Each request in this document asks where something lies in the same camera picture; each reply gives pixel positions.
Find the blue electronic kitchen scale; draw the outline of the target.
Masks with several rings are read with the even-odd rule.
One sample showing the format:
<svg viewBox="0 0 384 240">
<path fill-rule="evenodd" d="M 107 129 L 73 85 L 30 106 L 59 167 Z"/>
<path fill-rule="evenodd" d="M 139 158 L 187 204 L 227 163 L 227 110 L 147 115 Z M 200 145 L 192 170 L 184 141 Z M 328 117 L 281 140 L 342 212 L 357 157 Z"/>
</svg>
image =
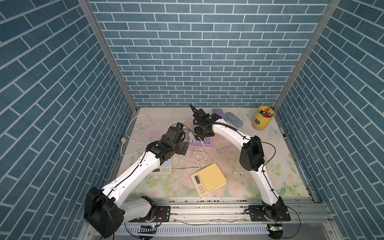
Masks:
<svg viewBox="0 0 384 240">
<path fill-rule="evenodd" d="M 151 176 L 165 176 L 165 175 L 171 175 L 171 174 L 172 174 L 172 159 L 165 161 L 162 165 L 160 165 L 158 168 L 156 168 L 150 173 Z"/>
</svg>

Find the yellow electronic kitchen scale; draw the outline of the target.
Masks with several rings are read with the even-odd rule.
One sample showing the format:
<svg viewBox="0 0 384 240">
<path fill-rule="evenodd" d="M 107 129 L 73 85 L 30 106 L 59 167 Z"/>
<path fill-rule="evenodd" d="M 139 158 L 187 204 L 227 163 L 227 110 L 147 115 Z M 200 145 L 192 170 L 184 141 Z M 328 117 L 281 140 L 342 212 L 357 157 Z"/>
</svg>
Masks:
<svg viewBox="0 0 384 240">
<path fill-rule="evenodd" d="M 191 180 L 200 198 L 207 196 L 227 184 L 227 179 L 216 163 L 192 174 Z"/>
</svg>

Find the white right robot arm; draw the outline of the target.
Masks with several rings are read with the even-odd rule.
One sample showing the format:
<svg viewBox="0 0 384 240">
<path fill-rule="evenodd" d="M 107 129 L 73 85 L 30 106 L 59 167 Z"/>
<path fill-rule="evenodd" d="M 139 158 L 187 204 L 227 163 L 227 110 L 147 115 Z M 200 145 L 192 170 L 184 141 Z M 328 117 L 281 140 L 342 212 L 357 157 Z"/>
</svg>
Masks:
<svg viewBox="0 0 384 240">
<path fill-rule="evenodd" d="M 236 128 L 228 125 L 218 114 L 205 113 L 203 109 L 196 109 L 192 104 L 194 135 L 196 140 L 221 135 L 240 151 L 240 164 L 244 170 L 251 173 L 260 190 L 264 213 L 267 219 L 275 221 L 286 212 L 283 199 L 270 183 L 265 170 L 264 143 L 258 136 L 248 136 Z"/>
</svg>

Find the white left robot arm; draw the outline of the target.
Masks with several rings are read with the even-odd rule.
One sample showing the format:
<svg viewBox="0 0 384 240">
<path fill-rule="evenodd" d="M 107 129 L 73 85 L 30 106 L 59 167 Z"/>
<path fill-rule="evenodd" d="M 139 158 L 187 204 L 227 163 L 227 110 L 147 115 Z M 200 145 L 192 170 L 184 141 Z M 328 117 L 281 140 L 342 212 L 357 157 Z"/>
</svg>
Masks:
<svg viewBox="0 0 384 240">
<path fill-rule="evenodd" d="M 189 143 L 182 123 L 168 128 L 159 141 L 149 143 L 141 157 L 115 180 L 98 189 L 91 188 L 85 197 L 84 219 L 103 237 L 112 236 L 128 221 L 142 218 L 151 220 L 157 204 L 143 196 L 125 205 L 133 189 L 150 173 L 173 155 L 185 155 Z"/>
</svg>

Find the purple pencil case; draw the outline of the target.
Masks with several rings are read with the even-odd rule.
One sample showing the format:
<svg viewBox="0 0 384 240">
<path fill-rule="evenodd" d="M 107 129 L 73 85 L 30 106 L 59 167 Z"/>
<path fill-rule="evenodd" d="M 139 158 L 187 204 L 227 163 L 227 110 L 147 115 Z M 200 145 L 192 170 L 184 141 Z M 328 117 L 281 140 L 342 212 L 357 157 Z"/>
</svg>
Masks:
<svg viewBox="0 0 384 240">
<path fill-rule="evenodd" d="M 222 109 L 214 108 L 213 113 L 219 115 L 224 121 L 227 121 L 225 113 L 223 112 Z"/>
</svg>

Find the purple power strip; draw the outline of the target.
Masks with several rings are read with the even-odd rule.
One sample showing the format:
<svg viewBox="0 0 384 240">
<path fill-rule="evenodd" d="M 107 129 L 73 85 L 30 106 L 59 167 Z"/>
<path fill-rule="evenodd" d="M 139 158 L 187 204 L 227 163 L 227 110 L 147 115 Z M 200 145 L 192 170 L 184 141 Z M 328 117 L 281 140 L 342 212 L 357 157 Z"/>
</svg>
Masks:
<svg viewBox="0 0 384 240">
<path fill-rule="evenodd" d="M 195 140 L 194 138 L 192 138 L 192 139 L 188 140 L 188 143 L 190 146 L 201 147 L 201 148 L 204 148 L 204 147 L 210 148 L 212 146 L 211 139 L 212 138 L 205 138 L 203 141 L 200 141 L 200 140 Z"/>
</svg>

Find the blue pencil case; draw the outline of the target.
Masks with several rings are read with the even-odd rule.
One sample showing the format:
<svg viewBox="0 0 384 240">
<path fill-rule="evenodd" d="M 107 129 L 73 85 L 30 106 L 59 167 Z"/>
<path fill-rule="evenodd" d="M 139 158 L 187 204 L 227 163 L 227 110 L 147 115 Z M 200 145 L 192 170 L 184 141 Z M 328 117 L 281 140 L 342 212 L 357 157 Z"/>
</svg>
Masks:
<svg viewBox="0 0 384 240">
<path fill-rule="evenodd" d="M 241 128 L 244 123 L 242 120 L 240 120 L 237 116 L 235 116 L 233 113 L 231 112 L 227 112 L 225 113 L 225 116 L 226 116 L 226 119 L 232 123 L 234 126 L 236 126 L 237 128 Z"/>
</svg>

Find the floral table mat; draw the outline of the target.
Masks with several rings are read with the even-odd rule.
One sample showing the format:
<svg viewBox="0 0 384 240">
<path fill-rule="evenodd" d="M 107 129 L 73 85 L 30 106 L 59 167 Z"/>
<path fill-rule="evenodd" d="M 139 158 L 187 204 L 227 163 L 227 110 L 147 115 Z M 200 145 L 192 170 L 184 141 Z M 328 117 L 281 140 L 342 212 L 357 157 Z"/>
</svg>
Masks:
<svg viewBox="0 0 384 240">
<path fill-rule="evenodd" d="M 224 108 L 243 121 L 239 131 L 251 137 L 258 136 L 264 143 L 265 167 L 270 183 L 284 199 L 300 199 L 309 196 L 300 172 L 293 160 L 283 134 L 275 120 L 262 131 L 253 127 L 255 108 Z M 127 133 L 119 140 L 119 155 L 122 163 L 119 174 L 125 172 L 144 152 L 147 144 L 160 140 L 170 125 L 183 123 L 188 126 L 187 135 L 194 129 L 193 113 L 190 108 L 141 108 Z M 239 150 L 221 135 L 213 137 L 210 148 L 189 146 L 185 156 L 172 157 L 172 174 L 147 176 L 130 193 L 131 199 L 143 195 L 151 198 L 194 198 L 199 197 L 192 183 L 191 175 L 216 163 L 227 184 L 210 193 L 211 198 L 256 198 L 260 191 L 251 173 L 241 166 Z"/>
</svg>

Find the yellow pen cup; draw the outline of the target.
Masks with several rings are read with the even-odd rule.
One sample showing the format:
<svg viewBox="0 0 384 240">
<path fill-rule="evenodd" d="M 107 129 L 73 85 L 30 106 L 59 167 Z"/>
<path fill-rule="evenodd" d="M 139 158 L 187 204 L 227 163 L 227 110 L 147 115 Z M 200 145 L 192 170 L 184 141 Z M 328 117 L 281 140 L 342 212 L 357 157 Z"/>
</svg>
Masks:
<svg viewBox="0 0 384 240">
<path fill-rule="evenodd" d="M 256 130 L 264 130 L 273 119 L 275 111 L 267 106 L 260 106 L 253 119 L 253 127 Z"/>
</svg>

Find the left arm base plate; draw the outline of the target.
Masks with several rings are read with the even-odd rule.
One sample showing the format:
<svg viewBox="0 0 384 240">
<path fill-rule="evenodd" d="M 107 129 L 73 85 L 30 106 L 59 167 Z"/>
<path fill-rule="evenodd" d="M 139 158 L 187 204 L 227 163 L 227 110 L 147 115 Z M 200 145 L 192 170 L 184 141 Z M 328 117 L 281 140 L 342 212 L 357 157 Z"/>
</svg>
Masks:
<svg viewBox="0 0 384 240">
<path fill-rule="evenodd" d="M 157 206 L 156 210 L 151 209 L 147 216 L 143 218 L 136 218 L 131 220 L 131 223 L 160 223 L 169 222 L 170 220 L 171 207 L 170 206 Z"/>
</svg>

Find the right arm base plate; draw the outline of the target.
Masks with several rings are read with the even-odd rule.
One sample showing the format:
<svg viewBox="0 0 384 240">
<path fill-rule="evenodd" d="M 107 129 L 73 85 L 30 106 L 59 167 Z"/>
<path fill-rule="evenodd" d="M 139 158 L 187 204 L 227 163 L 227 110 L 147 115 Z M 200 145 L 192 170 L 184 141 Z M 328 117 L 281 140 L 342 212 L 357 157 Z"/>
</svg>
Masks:
<svg viewBox="0 0 384 240">
<path fill-rule="evenodd" d="M 250 205 L 247 209 L 244 210 L 244 212 L 250 215 L 252 222 L 291 221 L 291 216 L 287 206 L 283 206 L 280 210 L 276 211 L 263 205 Z"/>
</svg>

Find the aluminium mounting rail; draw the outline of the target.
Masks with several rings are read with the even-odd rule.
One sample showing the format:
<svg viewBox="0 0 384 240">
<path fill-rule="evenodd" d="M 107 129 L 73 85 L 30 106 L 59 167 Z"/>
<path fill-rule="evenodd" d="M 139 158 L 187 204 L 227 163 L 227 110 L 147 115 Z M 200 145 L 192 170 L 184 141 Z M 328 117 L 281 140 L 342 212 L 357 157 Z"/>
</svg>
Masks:
<svg viewBox="0 0 384 240">
<path fill-rule="evenodd" d="M 199 224 L 236 224 L 252 222 L 249 214 L 244 212 L 250 205 L 263 205 L 252 199 L 152 199 L 157 206 L 170 206 L 170 220 L 167 223 L 187 225 Z M 286 203 L 291 221 L 256 222 L 256 223 L 326 223 L 332 220 L 325 204 L 308 200 L 288 200 Z M 143 224 L 166 224 L 165 222 Z"/>
</svg>

